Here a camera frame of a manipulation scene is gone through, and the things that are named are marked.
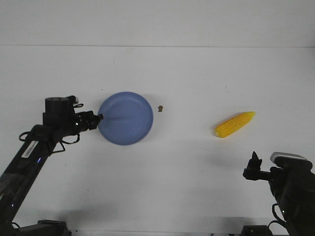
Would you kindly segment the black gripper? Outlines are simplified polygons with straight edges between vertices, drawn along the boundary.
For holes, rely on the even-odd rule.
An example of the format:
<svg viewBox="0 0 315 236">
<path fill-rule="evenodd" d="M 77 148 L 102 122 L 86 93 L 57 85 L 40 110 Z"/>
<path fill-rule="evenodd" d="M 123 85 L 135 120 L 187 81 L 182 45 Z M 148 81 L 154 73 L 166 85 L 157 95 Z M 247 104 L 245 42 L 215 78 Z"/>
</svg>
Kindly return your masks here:
<svg viewBox="0 0 315 236">
<path fill-rule="evenodd" d="M 265 180 L 272 181 L 276 177 L 274 172 L 261 171 L 262 159 L 256 158 L 256 152 L 252 153 L 251 159 L 248 161 L 247 168 L 243 171 L 243 177 L 247 180 L 257 181 Z"/>
<path fill-rule="evenodd" d="M 87 131 L 97 128 L 100 120 L 103 120 L 103 114 L 95 115 L 93 111 L 80 112 L 74 114 L 75 131 Z"/>
</svg>

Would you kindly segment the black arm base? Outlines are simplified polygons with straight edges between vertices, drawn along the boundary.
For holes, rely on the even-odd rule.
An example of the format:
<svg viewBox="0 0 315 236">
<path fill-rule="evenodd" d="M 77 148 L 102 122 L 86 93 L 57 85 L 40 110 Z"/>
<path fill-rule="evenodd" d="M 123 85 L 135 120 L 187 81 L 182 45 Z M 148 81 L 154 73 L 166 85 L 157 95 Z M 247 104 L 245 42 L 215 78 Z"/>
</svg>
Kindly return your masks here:
<svg viewBox="0 0 315 236">
<path fill-rule="evenodd" d="M 64 221 L 39 220 L 37 224 L 15 229 L 16 236 L 71 236 Z"/>
<path fill-rule="evenodd" d="M 245 225 L 240 236 L 273 236 L 267 225 Z"/>
</svg>

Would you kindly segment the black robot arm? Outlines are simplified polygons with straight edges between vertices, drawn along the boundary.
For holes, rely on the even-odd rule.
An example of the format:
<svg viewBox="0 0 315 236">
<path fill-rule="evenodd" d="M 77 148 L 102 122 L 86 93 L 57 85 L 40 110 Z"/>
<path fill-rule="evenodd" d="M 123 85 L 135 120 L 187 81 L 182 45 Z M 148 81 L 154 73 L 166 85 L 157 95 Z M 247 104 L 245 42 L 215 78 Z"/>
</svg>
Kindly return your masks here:
<svg viewBox="0 0 315 236">
<path fill-rule="evenodd" d="M 11 225 L 22 202 L 47 158 L 64 146 L 68 136 L 97 128 L 103 115 L 93 111 L 75 112 L 81 107 L 76 96 L 45 99 L 42 124 L 23 133 L 23 145 L 0 177 L 0 224 Z"/>
<path fill-rule="evenodd" d="M 272 205 L 273 223 L 284 227 L 290 236 L 315 234 L 315 175 L 307 158 L 284 152 L 272 153 L 274 166 L 268 172 L 260 169 L 257 154 L 244 169 L 247 180 L 266 180 L 276 203 Z"/>
</svg>

